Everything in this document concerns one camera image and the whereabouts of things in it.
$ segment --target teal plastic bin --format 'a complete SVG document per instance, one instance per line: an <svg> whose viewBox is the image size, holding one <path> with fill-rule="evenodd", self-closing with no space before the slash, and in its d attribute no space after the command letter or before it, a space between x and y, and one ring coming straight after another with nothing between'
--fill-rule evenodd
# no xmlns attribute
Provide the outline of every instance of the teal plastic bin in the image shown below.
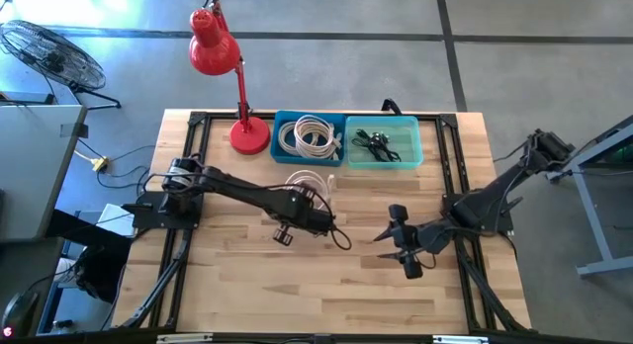
<svg viewBox="0 0 633 344"><path fill-rule="evenodd" d="M383 132L389 136L387 147L398 153L402 162L376 161L365 147L352 144L356 131L363 129L368 134ZM410 170L424 160L419 124L416 117L347 117L345 122L345 148L347 163L354 169L399 169Z"/></svg>

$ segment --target lamp base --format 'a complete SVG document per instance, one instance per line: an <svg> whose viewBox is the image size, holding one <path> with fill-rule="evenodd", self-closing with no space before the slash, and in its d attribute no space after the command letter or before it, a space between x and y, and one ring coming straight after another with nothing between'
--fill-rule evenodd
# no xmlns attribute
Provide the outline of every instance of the lamp base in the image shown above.
<svg viewBox="0 0 633 344"><path fill-rule="evenodd" d="M228 134L230 145L239 153L254 155L263 151L270 142L268 124L256 117L248 117L250 129L244 132L241 121L235 122Z"/></svg>

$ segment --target blue plastic bin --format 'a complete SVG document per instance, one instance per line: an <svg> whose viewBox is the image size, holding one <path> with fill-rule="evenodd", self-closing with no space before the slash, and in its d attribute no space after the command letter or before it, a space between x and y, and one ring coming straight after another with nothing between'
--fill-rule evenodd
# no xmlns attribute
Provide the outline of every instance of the blue plastic bin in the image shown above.
<svg viewBox="0 0 633 344"><path fill-rule="evenodd" d="M305 115L316 116L322 118L328 123L334 124L334 136L342 133L341 147L336 151L338 160L326 160L316 158L304 158L301 156L291 155L279 146L279 128L287 122L295 122ZM306 141L310 141L311 136L307 136ZM290 145L295 144L295 135L292 132L286 134L286 142ZM273 128L273 140L270 145L270 155L279 163L293 163L303 165L319 165L319 166L340 166L345 158L345 115L339 113L306 113L295 111L279 111L275 114L275 126Z"/></svg>
<svg viewBox="0 0 633 344"><path fill-rule="evenodd" d="M365 147L352 144L356 131L363 129L368 134L383 132L389 136L387 147L397 152L402 162L376 161ZM416 117L348 117L345 126L347 163L355 169L414 169L422 163L422 140Z"/></svg>

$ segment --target mounting plate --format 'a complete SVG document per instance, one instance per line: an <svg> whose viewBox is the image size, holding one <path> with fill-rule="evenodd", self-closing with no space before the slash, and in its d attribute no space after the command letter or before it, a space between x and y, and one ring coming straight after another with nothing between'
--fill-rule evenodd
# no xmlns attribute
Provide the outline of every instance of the mounting plate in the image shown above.
<svg viewBox="0 0 633 344"><path fill-rule="evenodd" d="M140 196L138 205L151 205L151 209L135 207L133 211L130 211L135 215L132 226L138 229L195 229L198 227L202 213L202 195L191 199L189 205L191 211L183 216L164 215L158 212L165 196L164 192L147 192Z"/></svg>

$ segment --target lamp shade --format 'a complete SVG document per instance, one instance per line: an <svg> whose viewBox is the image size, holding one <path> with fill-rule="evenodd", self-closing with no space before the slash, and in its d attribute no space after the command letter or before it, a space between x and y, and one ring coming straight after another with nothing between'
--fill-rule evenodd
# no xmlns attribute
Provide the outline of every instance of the lamp shade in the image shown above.
<svg viewBox="0 0 633 344"><path fill-rule="evenodd" d="M189 43L191 64L208 75L233 71L241 55L239 45L229 32L221 29L214 14L199 9L191 15L190 24L194 32Z"/></svg>

